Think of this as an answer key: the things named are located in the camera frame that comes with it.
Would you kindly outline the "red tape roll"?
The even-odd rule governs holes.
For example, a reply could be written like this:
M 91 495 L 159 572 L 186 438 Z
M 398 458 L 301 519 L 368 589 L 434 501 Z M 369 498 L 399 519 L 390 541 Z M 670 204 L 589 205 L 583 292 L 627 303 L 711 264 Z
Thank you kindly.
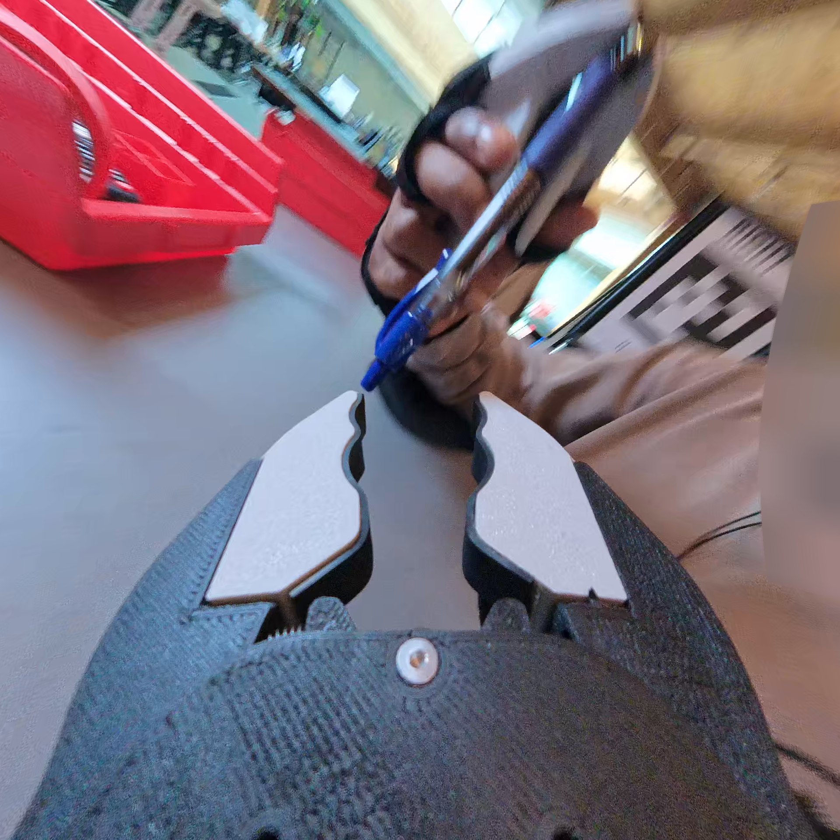
M 47 37 L 6 7 L 2 7 L 1 19 L 2 38 L 53 77 L 69 95 L 70 128 L 84 197 L 139 204 L 140 195 L 116 169 L 112 121 L 88 75 Z

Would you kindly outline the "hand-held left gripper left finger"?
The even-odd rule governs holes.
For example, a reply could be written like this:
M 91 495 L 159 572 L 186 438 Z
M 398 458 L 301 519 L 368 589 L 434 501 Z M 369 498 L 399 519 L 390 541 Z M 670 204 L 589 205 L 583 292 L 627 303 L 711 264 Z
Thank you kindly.
M 364 398 L 347 391 L 264 454 L 205 593 L 212 605 L 350 603 L 373 549 L 364 473 Z

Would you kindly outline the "blue ballpoint pen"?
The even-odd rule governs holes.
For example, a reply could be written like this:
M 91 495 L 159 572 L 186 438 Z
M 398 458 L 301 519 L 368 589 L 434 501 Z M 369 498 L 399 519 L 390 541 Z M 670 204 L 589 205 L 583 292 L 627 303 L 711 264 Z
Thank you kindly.
M 436 267 L 388 315 L 374 345 L 374 359 L 361 381 L 372 392 L 388 373 L 403 368 L 430 329 L 457 308 L 469 283 L 504 245 L 539 199 L 566 170 L 574 175 L 581 137 L 618 81 L 635 68 L 643 52 L 642 27 L 635 23 L 609 50 L 593 58 L 570 82 L 559 103 L 541 121 L 518 163 L 457 247 L 445 250 Z

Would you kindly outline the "black framed white sign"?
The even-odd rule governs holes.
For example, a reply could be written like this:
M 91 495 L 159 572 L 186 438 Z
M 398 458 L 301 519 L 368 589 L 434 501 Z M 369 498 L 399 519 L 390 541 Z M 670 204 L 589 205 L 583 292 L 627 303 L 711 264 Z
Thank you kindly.
M 796 245 L 715 199 L 542 344 L 596 353 L 693 341 L 736 361 L 766 355 Z

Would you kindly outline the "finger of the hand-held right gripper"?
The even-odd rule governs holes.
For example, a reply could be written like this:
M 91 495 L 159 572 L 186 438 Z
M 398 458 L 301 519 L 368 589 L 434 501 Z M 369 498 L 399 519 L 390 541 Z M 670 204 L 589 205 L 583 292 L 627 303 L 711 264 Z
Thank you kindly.
M 543 12 L 490 56 L 482 108 L 506 125 L 534 125 L 636 21 L 632 1 L 568 2 Z
M 653 56 L 621 65 L 598 56 L 573 79 L 521 155 L 535 194 L 511 231 L 517 256 L 535 245 L 554 209 L 587 196 L 640 119 L 655 75 Z

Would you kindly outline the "person's right forearm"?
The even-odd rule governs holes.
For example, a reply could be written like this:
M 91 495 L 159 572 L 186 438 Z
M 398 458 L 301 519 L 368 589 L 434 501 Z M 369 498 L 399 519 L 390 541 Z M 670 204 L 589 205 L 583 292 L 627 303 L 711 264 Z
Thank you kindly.
M 709 346 L 665 343 L 639 353 L 518 353 L 506 399 L 562 445 L 589 435 L 646 434 L 742 403 L 761 405 L 767 360 L 734 360 Z

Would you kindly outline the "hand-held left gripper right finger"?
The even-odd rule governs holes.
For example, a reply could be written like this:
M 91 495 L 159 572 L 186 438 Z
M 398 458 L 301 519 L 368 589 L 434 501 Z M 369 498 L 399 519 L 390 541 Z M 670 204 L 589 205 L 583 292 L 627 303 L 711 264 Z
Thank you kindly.
M 627 591 L 564 447 L 499 397 L 476 402 L 463 569 L 486 602 L 623 605 Z

